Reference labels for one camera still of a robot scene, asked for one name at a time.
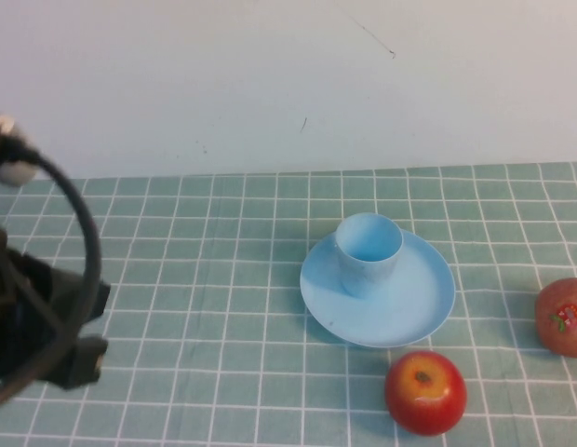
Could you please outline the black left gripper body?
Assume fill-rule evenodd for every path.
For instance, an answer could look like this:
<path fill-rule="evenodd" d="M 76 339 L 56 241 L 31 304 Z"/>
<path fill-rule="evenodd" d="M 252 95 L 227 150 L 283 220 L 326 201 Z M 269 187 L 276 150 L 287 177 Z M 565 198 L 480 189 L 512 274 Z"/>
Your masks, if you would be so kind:
<path fill-rule="evenodd" d="M 82 275 L 54 267 L 7 245 L 0 228 L 0 378 L 24 364 L 35 351 L 52 341 L 53 328 L 20 289 L 25 284 L 60 319 L 76 304 Z"/>

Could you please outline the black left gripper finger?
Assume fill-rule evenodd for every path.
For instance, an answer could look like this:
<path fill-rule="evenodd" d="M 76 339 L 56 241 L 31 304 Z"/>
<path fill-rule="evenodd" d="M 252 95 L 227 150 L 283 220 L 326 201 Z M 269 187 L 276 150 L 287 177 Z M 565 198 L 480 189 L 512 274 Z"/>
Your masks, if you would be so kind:
<path fill-rule="evenodd" d="M 105 307 L 109 300 L 110 293 L 111 293 L 111 285 L 101 280 L 99 282 L 96 300 L 90 313 L 87 316 L 86 322 L 91 322 L 97 318 L 100 318 L 103 315 Z"/>
<path fill-rule="evenodd" d="M 59 367 L 59 386 L 73 389 L 96 383 L 108 342 L 99 336 L 78 339 Z"/>

